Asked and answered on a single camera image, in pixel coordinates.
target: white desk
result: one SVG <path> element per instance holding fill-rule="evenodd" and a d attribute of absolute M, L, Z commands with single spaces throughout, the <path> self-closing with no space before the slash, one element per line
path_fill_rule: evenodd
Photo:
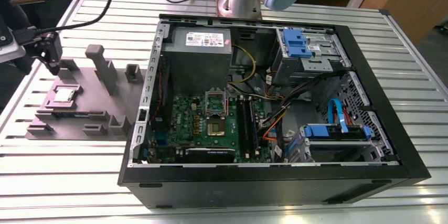
<path fill-rule="evenodd" d="M 60 25 L 86 22 L 107 0 L 74 0 Z M 215 16 L 215 0 L 114 0 L 103 20 L 62 32 L 64 58 L 79 64 L 88 44 L 106 47 L 116 68 L 148 65 L 160 13 Z M 447 223 L 447 88 L 394 20 L 376 10 L 296 5 L 266 19 L 347 25 L 428 166 L 432 178 L 352 205 L 148 210 L 119 187 L 123 142 L 36 141 L 26 129 L 54 76 L 36 62 L 0 116 L 0 222 L 84 223 Z"/>

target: blue plastic latch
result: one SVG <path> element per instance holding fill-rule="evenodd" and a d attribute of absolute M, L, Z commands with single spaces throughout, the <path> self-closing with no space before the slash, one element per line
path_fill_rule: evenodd
<path fill-rule="evenodd" d="M 314 132 L 314 136 L 318 136 L 318 137 L 330 136 L 326 125 L 310 125 L 308 127 L 311 128 Z"/>
<path fill-rule="evenodd" d="M 307 39 L 298 29 L 284 29 L 283 39 L 287 44 L 288 56 L 294 58 L 311 58 L 314 53 L 307 47 Z"/>
<path fill-rule="evenodd" d="M 304 130 L 304 132 L 306 132 L 306 137 L 310 137 L 310 136 L 314 135 L 310 126 L 304 127 L 303 130 Z"/>
<path fill-rule="evenodd" d="M 166 146 L 168 142 L 168 136 L 167 133 L 156 133 L 154 138 L 156 139 L 159 146 Z"/>
<path fill-rule="evenodd" d="M 364 126 L 364 127 L 363 127 L 363 131 L 364 131 L 366 137 L 367 137 L 367 138 L 371 138 L 371 137 L 372 137 L 372 131 L 371 131 L 371 128 L 370 128 L 368 126 Z"/>

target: slotted aluminum surface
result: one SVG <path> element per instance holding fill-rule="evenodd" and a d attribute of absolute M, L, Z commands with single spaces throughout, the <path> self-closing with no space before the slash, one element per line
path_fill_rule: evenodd
<path fill-rule="evenodd" d="M 106 1 L 74 0 L 60 24 L 92 20 Z M 84 50 L 88 44 L 102 44 L 116 68 L 127 63 L 146 68 L 159 14 L 215 16 L 215 10 L 215 0 L 178 5 L 164 0 L 114 0 L 98 24 L 62 32 L 64 57 L 75 58 L 82 66 L 94 66 Z M 116 185 L 124 142 L 30 141 L 23 137 L 54 80 L 46 67 L 35 63 L 0 116 L 0 222 L 448 222 L 446 87 L 394 20 L 376 10 L 310 5 L 295 5 L 279 13 L 264 9 L 263 16 L 351 28 L 432 178 L 352 205 L 148 210 L 127 188 Z"/>

